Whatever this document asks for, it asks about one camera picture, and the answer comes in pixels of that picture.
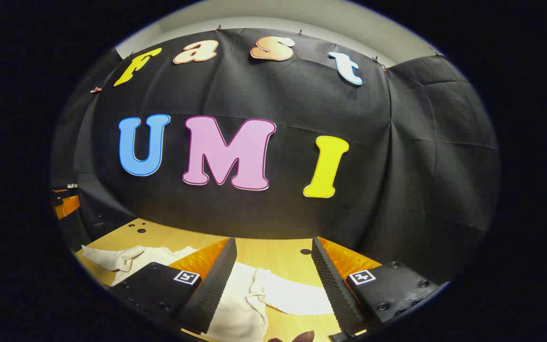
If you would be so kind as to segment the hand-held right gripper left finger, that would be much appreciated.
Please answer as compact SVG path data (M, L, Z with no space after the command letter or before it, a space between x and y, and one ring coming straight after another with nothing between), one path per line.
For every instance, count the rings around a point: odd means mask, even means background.
M167 266L150 262L108 291L161 327L206 333L236 257L236 240L225 238Z

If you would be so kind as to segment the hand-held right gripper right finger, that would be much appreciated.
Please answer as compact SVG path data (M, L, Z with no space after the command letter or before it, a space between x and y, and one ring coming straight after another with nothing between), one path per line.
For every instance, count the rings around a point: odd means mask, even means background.
M341 329L339 336L381 333L448 286L402 262L382 264L321 237L312 239L311 257Z

